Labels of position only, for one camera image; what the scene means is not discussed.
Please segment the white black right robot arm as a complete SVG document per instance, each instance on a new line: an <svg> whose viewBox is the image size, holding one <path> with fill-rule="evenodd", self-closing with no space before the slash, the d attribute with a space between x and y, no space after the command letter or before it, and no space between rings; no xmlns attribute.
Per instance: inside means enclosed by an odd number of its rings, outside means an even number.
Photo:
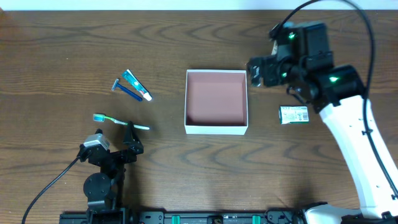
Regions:
<svg viewBox="0 0 398 224"><path fill-rule="evenodd" d="M310 105L335 138L353 178L360 207L325 202L295 210L292 223L396 223L397 167L373 117L365 86L351 65L335 66L322 22L278 24L271 55L253 57L254 86L280 86Z"/></svg>

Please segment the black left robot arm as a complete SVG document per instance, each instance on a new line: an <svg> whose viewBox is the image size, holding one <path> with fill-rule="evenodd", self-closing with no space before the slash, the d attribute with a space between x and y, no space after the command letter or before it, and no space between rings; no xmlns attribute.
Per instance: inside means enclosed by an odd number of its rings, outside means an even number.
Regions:
<svg viewBox="0 0 398 224"><path fill-rule="evenodd" d="M102 130L88 136L80 145L78 153L81 162L98 166L100 171L90 175L83 184L83 191L88 199L88 210L102 212L121 207L125 164L137 161L137 155L144 152L141 140L134 132L134 124L127 123L123 144L126 149L111 152L110 143Z"/></svg>

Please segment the white lotion tube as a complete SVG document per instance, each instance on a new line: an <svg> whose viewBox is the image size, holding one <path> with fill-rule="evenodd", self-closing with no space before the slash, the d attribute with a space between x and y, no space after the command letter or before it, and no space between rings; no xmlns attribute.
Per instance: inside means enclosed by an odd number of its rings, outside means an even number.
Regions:
<svg viewBox="0 0 398 224"><path fill-rule="evenodd" d="M272 48L271 55L276 55L276 54L277 54L277 51L278 51L278 43L277 43L277 41L275 40L275 41L274 41L273 48Z"/></svg>

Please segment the green white soap box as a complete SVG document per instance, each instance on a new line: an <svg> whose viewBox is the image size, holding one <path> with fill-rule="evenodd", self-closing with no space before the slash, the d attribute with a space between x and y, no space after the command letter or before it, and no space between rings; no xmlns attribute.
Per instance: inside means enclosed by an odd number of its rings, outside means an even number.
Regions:
<svg viewBox="0 0 398 224"><path fill-rule="evenodd" d="M280 106L280 124L308 123L308 108L306 106Z"/></svg>

